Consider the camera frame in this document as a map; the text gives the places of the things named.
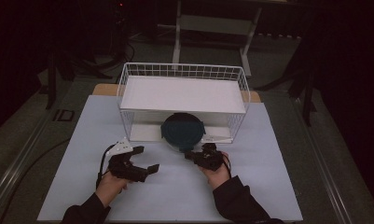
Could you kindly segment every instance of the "hand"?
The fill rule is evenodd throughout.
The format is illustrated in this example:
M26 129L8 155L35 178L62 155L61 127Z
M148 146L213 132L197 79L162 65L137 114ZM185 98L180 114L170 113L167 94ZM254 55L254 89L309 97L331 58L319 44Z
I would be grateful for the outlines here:
M117 178L111 172L107 172L103 175L95 193L102 201L103 206L107 207L123 189L128 189L128 183L131 181Z
M222 154L224 155L224 161L229 162L228 153L222 152ZM224 163L222 163L216 171L208 170L203 167L199 167L199 169L206 175L208 183L212 189L218 188L220 185L230 179L228 169Z

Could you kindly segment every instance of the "black wire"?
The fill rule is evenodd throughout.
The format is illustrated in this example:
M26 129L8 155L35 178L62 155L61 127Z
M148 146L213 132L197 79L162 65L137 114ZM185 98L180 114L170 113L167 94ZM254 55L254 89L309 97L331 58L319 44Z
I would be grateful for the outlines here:
M114 145L111 145L110 147L108 147L105 152L103 153L103 156L102 156L102 162L100 162L100 169L99 169L99 173L97 174L97 180L96 180L96 188L99 186L100 184L100 181L102 181L102 176L105 175L105 173L103 174L103 166L104 166L104 160L105 160L105 154L107 153L107 151L109 151Z
M108 70L103 71L103 73L114 71L115 69L119 68L122 65L123 62L119 62L116 66L109 68Z
M121 54L123 54L123 53L117 53L117 55L114 57L113 60L111 60L109 62L106 62L106 63L93 64L92 67L102 71L103 69L106 69L106 68L108 69L108 68L111 68L113 66L119 66L120 64L122 64L123 56L121 56Z
M229 174L229 178L232 178L232 174L230 173L230 171L231 171L231 169L232 169L232 167L231 167L231 165L230 165L230 160L229 160L229 158L226 156L226 155L223 155L225 158L227 158L227 161L228 161L228 163L226 163L225 161L224 161L224 164L225 164L225 167L227 167L227 170L228 170L228 174Z
M9 196L9 199L8 199L8 203L7 203L7 206L3 212L3 215L1 216L0 218L0 224L3 223L4 221L4 218L6 217L6 214L7 214L7 211L12 203L12 200L13 200L13 197L15 196L16 194L16 191L18 189L18 187L21 185L21 182L23 181L23 178L26 177L26 175L29 173L29 171L33 168L33 166L39 161L41 160L45 155L47 155L51 150L55 149L56 147L59 147L61 146L62 144L66 143L70 141L70 138L66 139L66 140L63 140L61 141L60 143L56 144L55 146L51 147L50 149L48 149L47 151L45 151L43 154L41 154L39 157L37 157L32 164L30 164L30 166L26 169L26 171L24 172L24 174L21 176L19 182L16 184L15 188L13 189L12 191L12 194Z
M125 54L125 59L127 60L127 62L131 63L133 58L134 58L135 49L130 43L126 43L126 45L129 46L132 49L132 56L129 58L129 60L128 60L128 56ZM117 79L115 80L115 84L118 84L120 76L122 76L122 71L119 72L119 75L117 76Z

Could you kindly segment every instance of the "table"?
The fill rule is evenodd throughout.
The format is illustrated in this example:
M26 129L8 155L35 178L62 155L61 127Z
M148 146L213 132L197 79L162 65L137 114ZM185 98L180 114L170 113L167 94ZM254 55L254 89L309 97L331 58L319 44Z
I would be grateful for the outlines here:
M115 89L114 85L98 85L94 95L89 97L38 216L39 221L61 220L68 206L83 203L94 192L104 150L125 136L117 97L113 96ZM143 154L132 157L136 166L159 163L160 168L145 183L134 183L113 201L112 213L108 216L110 221L225 221L215 209L205 177L191 161L171 150L165 142L133 142L132 145L145 146ZM256 200L272 217L302 220L262 103L250 104L233 144L217 146L231 157L232 174L238 175L244 184L251 187Z

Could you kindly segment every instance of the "sleeve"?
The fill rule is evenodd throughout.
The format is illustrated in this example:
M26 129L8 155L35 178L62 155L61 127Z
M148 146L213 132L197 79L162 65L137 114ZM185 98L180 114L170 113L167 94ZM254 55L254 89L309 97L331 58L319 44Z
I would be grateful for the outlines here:
M93 193L82 205L73 205L65 213L61 224L93 224L106 217L110 207L104 208Z
M270 219L268 213L254 199L250 187L244 186L238 176L213 191L215 206L219 214L236 223L283 223Z

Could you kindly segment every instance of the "cable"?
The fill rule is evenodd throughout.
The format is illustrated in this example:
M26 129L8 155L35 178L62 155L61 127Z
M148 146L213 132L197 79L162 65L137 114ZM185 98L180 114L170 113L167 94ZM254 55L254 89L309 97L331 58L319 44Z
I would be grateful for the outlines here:
M230 171L231 171L231 169L232 169L232 167L231 167L231 165L230 165L230 160L229 160L229 158L228 158L226 155L223 154L223 156L224 156L225 158L227 158L228 163L226 163L226 162L224 161L224 164L225 164L225 167L226 167L227 170L228 170L229 178L232 178L232 174L230 173Z
M124 63L124 61L119 62L119 64L117 64L116 66L114 66L114 67L112 67L112 68L109 68L108 70L103 71L103 73L105 74L105 73L108 73L108 72L114 71L115 69L119 68L123 63Z
M48 149L47 151L45 151L43 154L41 154L39 157L37 157L32 164L30 164L30 166L26 169L26 171L24 172L24 174L21 176L21 179L19 180L19 182L16 184L15 188L13 189L12 191L12 194L9 196L9 200L8 200L8 203L6 205L6 208L3 212L3 215L1 216L0 218L0 224L3 223L4 221L4 218L6 217L6 214L7 214L7 211L12 203L12 200L13 200L13 197L15 196L16 194L16 191L18 189L18 187L21 185L21 182L23 181L23 178L26 177L26 175L29 173L29 171L33 168L33 166L39 161L41 160L45 155L47 155L51 150L55 149L56 147L59 147L61 146L62 144L70 141L71 138L68 138L66 140L63 140L61 141L60 143L56 144L55 146L51 147L50 149Z
M131 63L132 60L133 60L133 58L134 58L135 49L134 49L134 47L129 42L126 43L126 45L129 46L132 49L132 56L129 58L129 60L128 60L128 56L125 54L126 62L127 63ZM117 79L115 80L115 84L118 84L121 75L122 75L122 71L117 76Z
M106 62L106 63L100 63L100 64L92 64L91 66L98 69L98 70L102 70L102 69L105 69L105 68L109 68L111 66L115 66L117 64L121 64L122 63L122 55L124 55L124 53L116 53L114 58L109 61L109 62Z
M100 181L102 181L102 176L105 175L107 172L105 172L103 174L103 166L104 166L104 160L105 160L105 154L107 153L107 151L109 151L114 145L111 145L110 147L108 147L105 152L103 153L103 156L102 156L102 162L100 162L100 169L99 169L99 173L97 174L97 180L96 180L96 188L99 186L100 184Z
M172 29L170 29L170 30L168 30L168 31L164 31L164 32L161 33L161 34L156 35L155 38L158 38L158 37L161 37L161 36L165 36L165 35L167 35L167 34L169 34L169 33L173 33L173 32L174 32L174 34L175 34L175 28L172 28ZM150 38L150 37L146 37L145 35L144 35L144 37L146 37L146 39L138 39L138 38L135 38L135 37L137 37L137 36L139 36L139 35L144 35L144 33L138 33L137 35L132 35L132 36L129 37L129 40L131 40L131 41L135 41L135 42L140 42L140 43L151 42L151 41L153 40L152 38Z

